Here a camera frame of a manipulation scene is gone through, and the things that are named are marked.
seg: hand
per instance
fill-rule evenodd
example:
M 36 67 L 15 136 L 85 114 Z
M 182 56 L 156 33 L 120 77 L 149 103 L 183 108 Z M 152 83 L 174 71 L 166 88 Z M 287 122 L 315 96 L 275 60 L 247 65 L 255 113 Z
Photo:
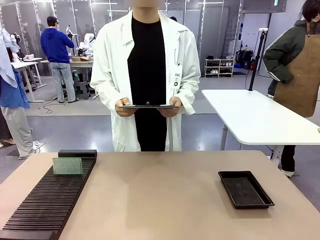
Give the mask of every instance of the hand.
M 176 106 L 178 108 L 159 108 L 158 109 L 161 115 L 164 116 L 165 118 L 173 118 L 177 116 L 182 106 L 180 98 L 176 96 L 173 96 L 172 98 L 170 98 L 170 105 Z
M 122 98 L 121 100 L 115 103 L 115 111 L 116 113 L 123 118 L 132 116 L 137 109 L 129 109 L 129 108 L 121 108 L 124 105 L 130 105 L 128 98 Z

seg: blue jacket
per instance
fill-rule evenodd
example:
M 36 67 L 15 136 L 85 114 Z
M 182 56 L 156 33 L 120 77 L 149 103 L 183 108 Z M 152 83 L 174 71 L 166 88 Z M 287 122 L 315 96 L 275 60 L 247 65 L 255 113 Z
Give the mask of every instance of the blue jacket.
M 69 63 L 66 46 L 72 49 L 75 44 L 67 35 L 53 27 L 46 28 L 41 34 L 41 48 L 50 63 Z
M 25 94 L 25 90 L 22 83 L 20 73 L 12 67 L 17 88 L 11 86 L 0 76 L 0 106 L 7 108 L 22 107 L 29 109 L 29 101 Z

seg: workbench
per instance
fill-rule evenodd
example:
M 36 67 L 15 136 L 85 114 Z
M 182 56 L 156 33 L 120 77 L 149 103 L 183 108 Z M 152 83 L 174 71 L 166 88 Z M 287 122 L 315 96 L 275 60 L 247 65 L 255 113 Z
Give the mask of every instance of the workbench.
M 36 153 L 0 185 L 0 229 L 52 165 Z M 218 171 L 252 171 L 274 201 L 236 210 Z M 259 151 L 110 152 L 59 240 L 318 240 L 320 213 Z
M 227 132 L 242 144 L 272 146 L 279 164 L 284 145 L 320 145 L 319 126 L 258 91 L 202 90 L 224 122 L 220 150 Z
M 30 68 L 30 66 L 34 66 L 35 70 L 36 70 L 37 78 L 38 78 L 39 83 L 40 83 L 40 85 L 39 86 L 37 85 L 36 88 L 39 89 L 39 88 L 42 88 L 42 87 L 46 86 L 47 84 L 42 84 L 42 82 L 41 82 L 41 77 L 40 77 L 40 74 L 39 74 L 39 71 L 38 71 L 38 67 L 37 67 L 38 63 L 36 61 L 27 61 L 27 62 L 19 61 L 19 62 L 11 62 L 11 64 L 16 70 L 18 70 L 18 71 L 23 73 L 24 79 L 26 81 L 26 84 L 27 84 L 27 87 L 28 87 L 29 93 L 30 93 L 29 102 L 30 103 L 39 103 L 39 102 L 42 103 L 42 102 L 44 102 L 43 100 L 35 100 L 35 96 L 34 96 L 34 93 L 32 91 L 32 87 L 31 87 L 31 84 L 30 84 L 30 81 L 29 81 L 29 78 L 28 78 L 28 74 L 27 74 L 27 70 L 28 70 L 30 78 L 31 78 L 31 81 L 34 84 L 36 84 L 36 81 L 34 79 L 33 71 Z
M 48 67 L 50 69 L 48 60 L 43 60 L 41 61 L 41 63 L 48 64 Z M 71 71 L 72 69 L 83 71 L 82 72 L 84 77 L 83 81 L 88 81 L 87 69 L 92 69 L 93 65 L 94 65 L 94 61 L 72 61 L 72 60 L 70 61 Z M 93 96 L 92 99 L 96 99 L 99 96 L 97 91 L 94 91 L 94 92 L 95 92 L 95 96 Z

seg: gray pants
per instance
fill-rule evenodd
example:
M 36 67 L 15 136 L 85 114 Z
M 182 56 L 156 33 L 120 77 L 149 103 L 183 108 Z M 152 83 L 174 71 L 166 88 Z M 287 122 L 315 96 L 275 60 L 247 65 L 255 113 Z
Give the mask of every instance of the gray pants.
M 3 117 L 18 148 L 21 159 L 26 159 L 33 150 L 31 130 L 23 107 L 1 107 Z
M 55 81 L 56 96 L 59 102 L 64 102 L 64 92 L 62 89 L 61 76 L 65 82 L 66 92 L 68 94 L 68 102 L 76 100 L 76 94 L 74 89 L 74 80 L 72 79 L 70 64 L 68 63 L 56 63 L 50 62 L 50 68 L 52 76 Z

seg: shoe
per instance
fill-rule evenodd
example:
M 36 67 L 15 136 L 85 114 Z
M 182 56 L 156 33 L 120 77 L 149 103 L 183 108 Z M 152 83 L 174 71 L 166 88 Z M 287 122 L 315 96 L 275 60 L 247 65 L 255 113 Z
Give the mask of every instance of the shoe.
M 28 154 L 28 155 L 26 155 L 26 156 L 20 156 L 20 157 L 18 158 L 18 160 L 26 160 L 26 159 L 28 159 L 30 156 L 31 156 L 31 153 Z
M 285 170 L 282 170 L 282 169 L 281 169 L 281 172 L 282 172 L 284 175 L 286 175 L 288 178 L 291 178 L 291 177 L 295 174 L 294 171 L 285 171 Z
M 7 144 L 10 144 L 10 145 L 15 145 L 15 141 L 13 139 L 6 139 L 6 140 L 3 140 L 5 143 Z
M 68 104 L 72 104 L 72 103 L 75 103 L 75 102 L 78 102 L 79 101 L 79 98 L 76 98 L 74 101 L 68 101 Z

